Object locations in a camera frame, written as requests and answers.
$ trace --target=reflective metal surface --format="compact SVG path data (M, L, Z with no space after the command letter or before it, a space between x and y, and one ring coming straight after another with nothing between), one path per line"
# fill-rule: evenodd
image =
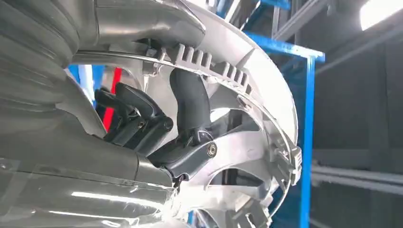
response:
M197 46L205 33L201 21L180 0L98 0L96 6L99 44L147 37L165 45L183 40Z
M172 188L0 159L0 227L105 227L161 221Z
M167 65L170 67L181 68L187 71L195 72L198 74L203 74L206 76L210 76L216 78L216 82L219 82L221 85L233 90L244 99L245 109L252 118L257 121L260 125L262 131L254 132L255 135L243 135L239 136L237 134L246 134L246 132L240 133L230 133L227 136L223 136L215 140L218 148L228 148L223 152L219 152L216 157L214 157L209 163L203 166L197 173L194 175L189 182L185 186L202 186L202 188L206 188L207 185L210 183L212 178L220 171L235 167L239 169L243 169L248 173L253 173L257 177L260 177L264 181L263 190L266 192L264 197L261 200L267 201L267 198L270 199L270 195L274 190L277 188L277 184L279 184L283 191L284 195L280 200L280 203L276 206L275 210L271 214L271 216L278 210L281 202L284 200L287 191L291 185L291 173L287 177L280 177L276 175L277 184L271 185L272 183L272 174L281 173L282 171L277 171L279 169L277 160L277 153L284 153L288 156L289 162L294 161L292 158L292 148L295 147L294 143L290 141L289 137L285 135L283 130L278 125L277 121L272 117L272 115L266 110L266 108L261 105L259 101L257 101L253 96L259 96L256 92L252 93L251 95L245 93L245 90L239 88L238 86L234 86L232 83L228 83L228 80L223 80L224 78L220 78L218 76L212 76L203 72L199 69L192 69L187 68L181 65L175 65L169 61L159 60L156 58L144 57L139 55L132 55L127 53L112 53L112 52L96 52L96 51L82 51L80 55L105 55L111 57L121 57L121 58L131 58L131 59L140 59L149 62L154 62L158 64ZM258 147L260 149L251 149L250 147ZM260 160L259 166L251 166L250 164L243 164L246 162L250 162L253 160ZM300 174L300 164L297 164L297 169L299 169ZM182 210L188 211L193 208L193 202L189 200L182 201Z
M87 100L82 99L83 91L74 79L67 77L66 81L60 85L60 90L63 90L67 96L56 107L76 116L88 134L104 137L106 134L104 125L92 105Z

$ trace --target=metal rail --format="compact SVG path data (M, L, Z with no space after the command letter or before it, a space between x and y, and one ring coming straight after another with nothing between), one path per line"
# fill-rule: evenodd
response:
M281 41L288 40L327 4L327 0L309 0L273 35L272 39Z
M280 8L275 7L273 12L273 24L271 26L271 37L273 37L278 32L279 20L280 20Z
M399 174L313 166L312 180L403 195L403 175Z

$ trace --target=gray wall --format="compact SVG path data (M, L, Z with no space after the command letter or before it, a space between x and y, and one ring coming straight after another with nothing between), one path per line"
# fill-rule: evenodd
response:
M302 29L301 45L330 57L361 35L363 2L341 0L330 16L323 10ZM321 164L403 174L402 40L316 77L314 159ZM403 198L395 195L329 183L312 189L311 217L331 228L400 228L402 210Z

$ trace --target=blue rack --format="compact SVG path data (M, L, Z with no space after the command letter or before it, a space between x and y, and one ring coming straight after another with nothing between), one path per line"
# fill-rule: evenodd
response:
M260 0L260 4L276 6L284 10L289 10L291 8L291 5L288 0Z
M294 212L299 211L299 227L308 228L310 207L310 181L312 160L312 134L315 93L315 63L324 62L325 54L297 45L275 41L270 38L246 33L264 51L268 53L286 54L293 58L281 71L295 99L299 123L298 144L302 148L302 176L299 184L291 188L283 206L273 218L275 227L296 227L290 219L295 220ZM294 67L300 62L304 67Z

